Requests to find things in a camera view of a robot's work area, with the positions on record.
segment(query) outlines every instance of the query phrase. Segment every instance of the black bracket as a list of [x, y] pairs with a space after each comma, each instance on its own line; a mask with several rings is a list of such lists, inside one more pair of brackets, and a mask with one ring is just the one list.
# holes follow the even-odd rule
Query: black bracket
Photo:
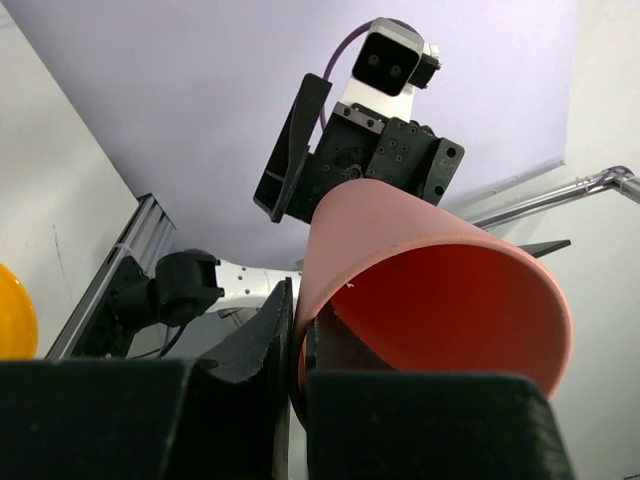
[[124, 357], [143, 328], [186, 325], [204, 314], [224, 295], [217, 286], [216, 265], [219, 261], [211, 255], [172, 253], [158, 261], [155, 278], [149, 278], [133, 257], [125, 257], [71, 356]]
[[117, 321], [133, 332], [155, 323], [186, 325], [224, 295], [216, 279], [219, 264], [212, 255], [193, 252], [162, 257], [155, 278], [144, 277], [113, 295]]
[[314, 153], [309, 140], [331, 84], [307, 74], [258, 183], [254, 201], [271, 221], [310, 223], [333, 188], [358, 178], [387, 182], [437, 205], [464, 149], [418, 122], [386, 118], [364, 105], [336, 104]]

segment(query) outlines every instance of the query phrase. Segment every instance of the orange cone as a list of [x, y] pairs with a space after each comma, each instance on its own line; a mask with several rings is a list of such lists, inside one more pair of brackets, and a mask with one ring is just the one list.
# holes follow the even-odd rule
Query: orange cone
[[511, 372], [550, 396], [569, 357], [567, 301], [540, 262], [377, 180], [334, 188], [311, 222], [292, 345], [303, 422], [300, 352], [329, 301], [400, 370]]

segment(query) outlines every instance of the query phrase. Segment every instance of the metal rod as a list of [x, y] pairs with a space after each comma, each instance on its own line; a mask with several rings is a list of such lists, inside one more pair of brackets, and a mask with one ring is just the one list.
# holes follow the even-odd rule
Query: metal rod
[[[469, 222], [483, 230], [489, 230], [499, 225], [504, 225], [505, 223], [528, 217], [535, 213], [544, 212], [545, 210], [565, 205], [580, 198], [610, 190], [616, 186], [623, 189], [623, 194], [626, 194], [636, 201], [640, 201], [640, 184], [638, 183], [637, 178], [629, 174], [616, 174], [603, 180], [602, 176], [604, 174], [604, 172], [599, 172], [595, 175], [590, 175], [553, 190], [549, 190], [543, 194], [536, 195], [535, 197], [530, 197], [517, 203], [507, 205], [498, 210], [483, 212], [482, 214], [476, 215], [470, 219]], [[631, 180], [627, 179], [623, 182], [624, 185], [616, 183], [616, 181], [619, 182], [618, 179], [622, 176], [631, 177], [635, 182], [631, 182]]]

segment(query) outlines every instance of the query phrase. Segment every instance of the cable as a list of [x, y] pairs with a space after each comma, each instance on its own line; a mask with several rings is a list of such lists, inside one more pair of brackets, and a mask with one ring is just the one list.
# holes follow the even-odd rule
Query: cable
[[218, 317], [227, 318], [227, 317], [230, 317], [231, 315], [238, 313], [240, 310], [242, 310], [242, 308], [229, 308], [228, 310], [221, 310], [218, 312]]
[[180, 340], [180, 337], [182, 336], [186, 328], [187, 328], [187, 325], [180, 325], [180, 328], [178, 329], [176, 334], [173, 336], [173, 338], [169, 341], [169, 343], [167, 343], [164, 347], [162, 347], [157, 358], [163, 358], [167, 353], [169, 353], [169, 351], [174, 347], [174, 345], [178, 342], [178, 340]]
[[[401, 27], [411, 30], [413, 33], [416, 33], [416, 34], [418, 33], [411, 25], [407, 25], [406, 23], [400, 20], [396, 20], [394, 18], [390, 18], [389, 20], [391, 20], [394, 23], [397, 23]], [[351, 45], [351, 43], [353, 43], [353, 41], [356, 38], [358, 38], [363, 33], [366, 33], [371, 28], [372, 24], [373, 24], [373, 20], [367, 23], [363, 23], [358, 28], [356, 28], [353, 32], [347, 35], [345, 39], [340, 43], [340, 45], [338, 45], [338, 48], [336, 48], [336, 50], [333, 52], [333, 55], [331, 55], [331, 58], [329, 59], [329, 62], [327, 63], [326, 68], [324, 69], [324, 74], [322, 75], [322, 78], [324, 80], [329, 81], [329, 77], [331, 77], [331, 72], [333, 71], [333, 67], [336, 66], [336, 63], [338, 63], [340, 56], [344, 53], [347, 47]], [[322, 110], [320, 111], [320, 126], [322, 127], [322, 130], [324, 130], [325, 127], [327, 126], [327, 113], [325, 112], [324, 108], [322, 108]]]
[[127, 358], [127, 360], [137, 360], [138, 358], [148, 357], [150, 355], [153, 355], [154, 353], [158, 353], [160, 350], [162, 350], [162, 349], [161, 348], [156, 348], [155, 350], [151, 350], [150, 352], [143, 353], [142, 355], [136, 355], [135, 357], [129, 357], [129, 358]]
[[589, 190], [593, 190], [594, 188], [602, 186], [604, 182], [606, 182], [611, 177], [611, 175], [619, 171], [628, 173], [629, 175], [634, 175], [633, 171], [631, 171], [629, 167], [625, 165], [614, 165], [613, 167], [609, 167], [606, 170], [603, 170], [602, 175], [600, 176], [598, 181], [594, 183]]

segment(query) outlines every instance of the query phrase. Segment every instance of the purple cable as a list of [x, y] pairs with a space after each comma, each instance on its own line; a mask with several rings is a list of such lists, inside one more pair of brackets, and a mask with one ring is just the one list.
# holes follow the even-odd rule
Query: purple cable
[[[396, 20], [394, 18], [390, 18], [389, 20], [391, 20], [394, 23], [397, 23], [398, 25], [406, 28], [407, 30], [411, 30], [413, 33], [416, 33], [416, 34], [418, 33], [415, 31], [415, 29], [411, 25], [407, 25], [406, 23], [400, 20]], [[333, 52], [333, 55], [331, 55], [331, 58], [327, 63], [327, 67], [324, 69], [324, 74], [322, 75], [322, 78], [324, 80], [327, 80], [327, 81], [329, 80], [329, 77], [331, 76], [331, 72], [333, 71], [333, 67], [336, 66], [336, 63], [338, 63], [340, 56], [344, 53], [347, 47], [351, 45], [351, 43], [360, 35], [362, 35], [363, 33], [366, 33], [371, 28], [372, 24], [373, 24], [373, 20], [367, 23], [363, 23], [358, 28], [356, 28], [353, 32], [347, 35], [346, 38], [340, 43], [340, 45], [338, 45], [338, 48], [336, 48], [335, 52]], [[325, 113], [324, 108], [320, 112], [320, 126], [322, 127], [322, 130], [324, 130], [325, 127], [327, 126], [327, 114]]]
[[634, 175], [633, 171], [631, 171], [631, 169], [625, 165], [614, 165], [613, 167], [609, 167], [606, 170], [602, 171], [602, 176], [598, 179], [598, 181], [596, 183], [594, 183], [591, 188], [589, 190], [593, 190], [594, 188], [597, 187], [601, 187], [602, 185], [604, 185], [604, 182], [606, 182], [609, 177], [618, 172], [618, 171], [622, 171], [624, 173], [628, 173], [630, 175]]

